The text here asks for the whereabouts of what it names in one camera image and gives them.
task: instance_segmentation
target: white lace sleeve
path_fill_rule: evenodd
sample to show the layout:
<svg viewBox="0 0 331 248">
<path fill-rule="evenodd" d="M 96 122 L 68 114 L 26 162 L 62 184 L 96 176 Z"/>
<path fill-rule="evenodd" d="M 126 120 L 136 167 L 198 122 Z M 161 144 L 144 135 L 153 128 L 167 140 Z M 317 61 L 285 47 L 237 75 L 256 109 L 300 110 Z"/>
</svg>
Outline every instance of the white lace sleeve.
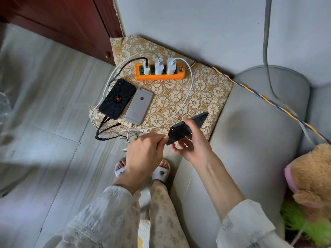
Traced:
<svg viewBox="0 0 331 248">
<path fill-rule="evenodd" d="M 44 247 L 112 247 L 131 203 L 128 190 L 106 188 L 68 224 L 61 238 L 54 236 Z"/>
<path fill-rule="evenodd" d="M 223 220 L 216 239 L 218 248 L 225 247 L 292 247 L 275 233 L 259 203 L 246 199 L 234 207 Z"/>
</svg>

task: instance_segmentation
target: phone case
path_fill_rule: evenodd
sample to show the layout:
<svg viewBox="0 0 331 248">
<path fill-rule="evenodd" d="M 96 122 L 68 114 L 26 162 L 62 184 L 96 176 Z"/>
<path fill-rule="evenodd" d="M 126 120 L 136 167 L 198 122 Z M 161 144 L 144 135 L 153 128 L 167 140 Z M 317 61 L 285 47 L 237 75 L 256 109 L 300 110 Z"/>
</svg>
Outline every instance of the phone case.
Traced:
<svg viewBox="0 0 331 248">
<path fill-rule="evenodd" d="M 124 79 L 118 79 L 100 105 L 99 111 L 112 119 L 118 119 L 135 91 L 136 87 L 133 84 Z"/>
<path fill-rule="evenodd" d="M 137 88 L 124 119 L 135 125 L 141 125 L 152 98 L 152 92 L 143 88 Z"/>
<path fill-rule="evenodd" d="M 195 122 L 195 124 L 199 128 L 201 128 L 201 126 L 204 124 L 208 115 L 209 115 L 208 112 L 203 112 L 199 115 L 192 117 L 191 119 Z M 169 140 L 167 142 L 167 145 L 170 145 L 170 144 L 182 139 L 183 137 L 188 136 L 191 133 L 192 133 L 192 131 L 191 131 L 190 127 L 188 127 L 184 121 L 181 121 L 181 122 L 173 125 L 170 128 L 169 133 L 168 133 Z"/>
</svg>

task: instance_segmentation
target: floral cushion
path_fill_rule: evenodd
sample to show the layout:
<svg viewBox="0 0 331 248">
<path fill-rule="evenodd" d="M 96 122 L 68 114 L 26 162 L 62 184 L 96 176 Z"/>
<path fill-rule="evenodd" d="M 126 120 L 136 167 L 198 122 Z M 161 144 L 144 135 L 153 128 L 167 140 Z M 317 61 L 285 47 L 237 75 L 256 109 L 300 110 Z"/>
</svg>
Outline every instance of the floral cushion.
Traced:
<svg viewBox="0 0 331 248">
<path fill-rule="evenodd" d="M 193 62 L 193 60 L 177 54 L 170 49 L 166 49 L 138 36 L 111 38 L 111 43 L 116 65 L 131 55 L 146 50 L 155 52 L 160 58 L 163 58 L 163 61 L 167 61 L 168 58 L 181 57 L 187 60 L 189 64 Z M 142 56 L 147 57 L 150 62 L 154 62 L 155 60 L 155 55 L 150 52 L 146 52 Z M 191 75 L 190 71 L 187 70 L 185 78 L 181 80 L 137 81 L 135 79 L 134 64 L 138 62 L 135 61 L 128 64 L 118 78 L 123 78 L 136 87 L 143 87 L 154 93 L 142 125 L 133 126 L 134 129 L 146 129 L 162 124 L 180 108 L 191 87 Z M 192 67 L 192 72 L 193 89 L 184 107 L 165 125 L 155 128 L 153 131 L 168 134 L 170 127 L 182 121 L 185 116 L 193 117 L 207 111 L 209 112 L 209 116 L 202 125 L 201 130 L 207 139 L 209 139 L 217 118 L 230 94 L 232 83 L 225 76 L 218 74 L 212 68 L 201 63 L 196 63 Z M 115 82 L 110 85 L 108 92 L 114 84 Z M 124 120 L 124 115 L 128 107 L 129 105 L 126 106 L 117 120 L 112 119 L 108 121 L 101 129 L 117 123 L 121 123 L 122 125 L 111 128 L 105 131 L 105 133 L 118 134 L 119 131 L 127 129 L 129 122 Z M 93 115 L 91 115 L 93 108 L 94 106 L 89 107 L 90 118 L 95 126 L 99 126 L 105 115 L 98 109 L 95 109 Z"/>
</svg>

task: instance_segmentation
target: floor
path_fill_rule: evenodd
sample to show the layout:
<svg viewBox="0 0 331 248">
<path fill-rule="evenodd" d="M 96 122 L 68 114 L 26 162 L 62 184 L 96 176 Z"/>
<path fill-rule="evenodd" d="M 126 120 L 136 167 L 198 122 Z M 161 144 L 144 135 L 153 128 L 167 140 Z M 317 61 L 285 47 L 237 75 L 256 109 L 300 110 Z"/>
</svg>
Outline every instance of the floor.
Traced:
<svg viewBox="0 0 331 248">
<path fill-rule="evenodd" d="M 94 139 L 88 118 L 114 67 L 15 25 L 5 29 L 0 91 L 14 108 L 0 126 L 0 246 L 42 247 L 112 183 L 125 156 L 123 140 Z M 181 157 L 167 146 L 164 158 L 171 185 Z"/>
</svg>

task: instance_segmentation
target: power strip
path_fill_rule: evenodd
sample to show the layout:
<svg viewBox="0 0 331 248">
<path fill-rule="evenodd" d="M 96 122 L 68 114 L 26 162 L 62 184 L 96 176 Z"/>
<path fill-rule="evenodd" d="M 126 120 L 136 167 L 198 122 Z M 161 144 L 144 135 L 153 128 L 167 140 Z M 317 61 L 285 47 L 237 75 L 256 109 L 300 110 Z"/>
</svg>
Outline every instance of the power strip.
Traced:
<svg viewBox="0 0 331 248">
<path fill-rule="evenodd" d="M 137 81 L 155 81 L 155 80 L 173 80 L 173 79 L 184 79 L 185 77 L 185 63 L 176 63 L 176 70 L 173 75 L 167 75 L 167 65 L 163 65 L 162 75 L 155 74 L 155 64 L 150 64 L 151 72 L 149 75 L 144 74 L 144 64 L 136 63 L 134 65 L 135 76 Z"/>
</svg>

